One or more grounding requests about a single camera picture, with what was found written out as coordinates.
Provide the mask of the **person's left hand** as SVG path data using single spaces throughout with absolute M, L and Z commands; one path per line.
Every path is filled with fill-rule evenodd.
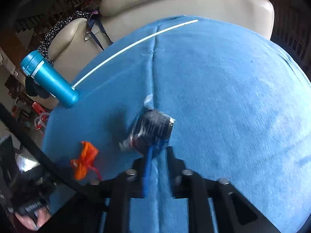
M 40 208 L 34 212 L 34 215 L 37 218 L 36 222 L 29 216 L 21 216 L 17 212 L 14 214 L 23 226 L 32 231 L 39 230 L 52 217 L 46 207 Z

